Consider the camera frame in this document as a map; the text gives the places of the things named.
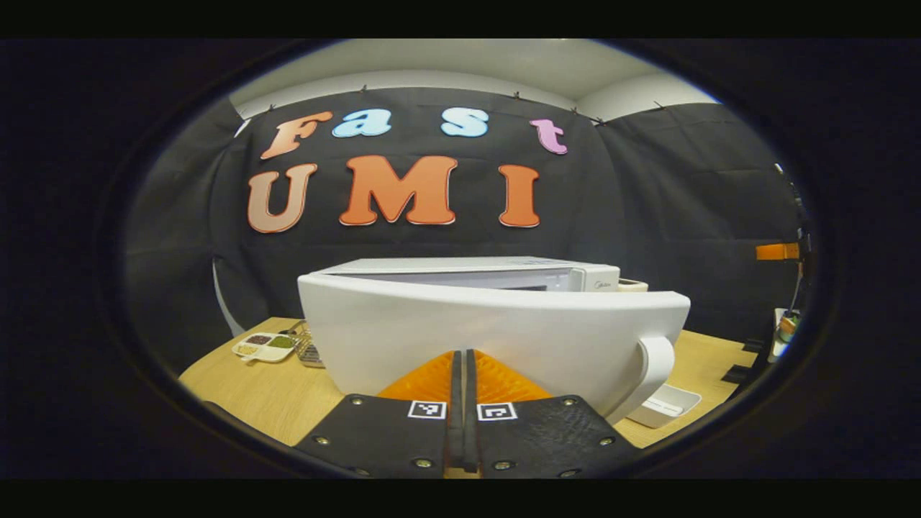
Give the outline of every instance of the blue letter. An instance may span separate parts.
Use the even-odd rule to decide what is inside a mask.
[[[384,135],[391,130],[387,121],[391,119],[390,110],[362,110],[361,112],[349,113],[339,124],[332,130],[332,136],[346,138],[348,136],[364,135],[377,136]]]
[[[482,136],[485,135],[486,121],[489,115],[483,110],[473,108],[448,108],[441,113],[441,118],[447,122],[441,125],[441,131],[451,136]]]

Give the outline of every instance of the letter m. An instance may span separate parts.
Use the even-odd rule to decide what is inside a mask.
[[[403,209],[415,196],[413,210],[406,220],[416,225],[449,225],[454,213],[448,208],[448,178],[457,167],[451,157],[422,157],[402,178],[384,157],[369,155],[350,159],[352,194],[348,210],[339,217],[343,225],[370,225],[378,220],[371,210],[371,196],[390,223],[400,218]]]

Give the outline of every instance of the white handle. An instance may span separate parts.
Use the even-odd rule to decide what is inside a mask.
[[[668,338],[640,338],[637,347],[643,355],[639,385],[605,418],[611,424],[627,417],[627,414],[643,405],[644,401],[665,384],[671,374],[671,368],[675,366],[675,348]]]

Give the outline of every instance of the white tray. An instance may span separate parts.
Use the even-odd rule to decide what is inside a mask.
[[[254,333],[252,335],[246,336],[246,338],[234,344],[234,346],[230,350],[232,350],[234,354],[236,354],[237,356],[246,357],[246,356],[249,356],[249,354],[242,352],[241,349],[243,347],[256,347],[256,352],[254,353],[254,356],[252,358],[257,359],[259,361],[268,361],[269,363],[277,363],[287,358],[287,356],[291,354],[291,352],[294,350],[294,347],[271,347],[268,345],[269,342],[266,342],[265,344],[253,344],[253,343],[247,342],[247,340],[249,340],[250,338],[254,336],[265,336],[269,338],[269,342],[271,342],[274,338],[277,338],[279,336],[290,338],[289,336],[277,335],[275,333]]]
[[[700,403],[700,394],[688,392],[671,385],[662,385],[628,419],[650,428],[661,428],[676,418],[687,414]]]

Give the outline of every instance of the pink letter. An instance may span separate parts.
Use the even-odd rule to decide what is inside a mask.
[[[531,121],[530,125],[537,128],[537,137],[541,140],[541,146],[551,153],[557,155],[566,154],[566,146],[556,141],[557,135],[562,135],[563,130],[554,126],[554,122],[549,119]]]

